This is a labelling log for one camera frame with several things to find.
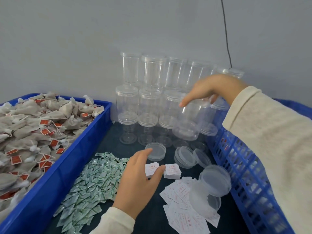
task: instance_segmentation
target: blue plastic tray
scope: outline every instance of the blue plastic tray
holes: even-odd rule
[[[312,108],[289,100],[275,99],[294,111],[312,119]],[[294,234],[275,200],[264,166],[238,137],[225,130],[222,122],[227,111],[217,111],[215,137],[207,145],[216,163],[231,176],[231,194],[251,234]]]
[[[36,95],[38,94],[27,94],[21,98],[27,99]],[[75,100],[84,102],[85,98]],[[12,105],[17,102],[17,98],[10,101]],[[94,119],[1,223],[1,234],[36,234],[44,231],[112,124],[112,103],[99,100],[94,100],[94,103],[104,106],[104,112]]]

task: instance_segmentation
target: wire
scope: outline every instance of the wire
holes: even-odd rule
[[[227,24],[226,24],[226,22],[225,22],[225,13],[224,13],[223,0],[221,0],[221,5],[222,5],[222,11],[223,11],[223,20],[224,20],[224,29],[225,29],[225,39],[226,39],[226,41],[227,41]],[[232,60],[231,60],[231,55],[230,55],[230,51],[229,51],[229,43],[228,43],[228,41],[227,41],[227,50],[228,50],[230,65],[231,65],[231,68],[232,68]]]

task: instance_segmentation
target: tabletop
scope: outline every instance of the tabletop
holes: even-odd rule
[[[123,133],[122,125],[119,123],[115,123],[111,126],[102,142],[98,146],[95,153],[104,153],[104,152],[112,152],[115,157],[118,158],[127,158],[131,157],[138,150],[145,149],[145,146],[140,145],[137,141],[133,144],[126,145],[122,144],[119,141],[119,137]],[[173,146],[166,149],[166,156],[163,160],[159,161],[159,165],[163,164],[172,164],[174,162],[174,151],[175,148]],[[213,164],[216,164],[213,156],[210,152],[208,152],[208,157],[210,158]],[[203,170],[200,165],[196,165],[191,169],[180,168],[182,177],[192,177],[198,179],[199,174]],[[177,232],[170,227],[168,224],[168,220],[166,214],[163,209],[163,205],[166,202],[159,195],[166,186],[174,182],[175,180],[162,178],[156,192],[151,198],[150,202],[143,209],[143,211],[138,215],[135,226],[134,226],[134,234],[141,233],[166,233],[166,234],[176,234]],[[109,207],[113,205],[113,201],[106,201],[104,204],[100,204],[102,208],[102,212],[98,213],[92,219],[90,226],[85,225],[81,233],[88,234],[91,232],[100,222],[101,215],[107,211]],[[213,225],[208,223],[209,230],[212,234],[234,234],[234,233],[249,233],[247,226],[231,196],[231,194],[227,194],[226,196],[221,197],[221,207],[218,210],[218,214],[221,216],[218,224],[218,228],[215,228]],[[43,232],[44,234],[57,234],[61,233],[62,227],[56,227],[57,223],[60,219],[61,214],[57,215],[55,218],[52,218],[47,228]]]

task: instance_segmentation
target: beige sweater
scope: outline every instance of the beige sweater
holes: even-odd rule
[[[311,233],[312,120],[249,86],[232,103],[223,126],[260,158],[296,234]],[[134,223],[109,208],[91,234],[130,234]]]

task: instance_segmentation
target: sleeve cuff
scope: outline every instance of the sleeve cuff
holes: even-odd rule
[[[135,220],[132,217],[130,217],[129,215],[127,215],[125,212],[123,212],[120,209],[117,209],[115,207],[110,207],[105,214],[107,214],[110,218],[112,218],[118,222],[122,222],[122,224],[126,228],[133,231],[133,227],[135,225]]]
[[[225,117],[222,125],[226,130],[230,130],[232,127],[235,118],[240,112],[241,108],[245,105],[245,103],[253,97],[255,94],[261,92],[261,90],[257,89],[254,86],[248,86],[244,90],[242,90],[234,99],[227,116]]]

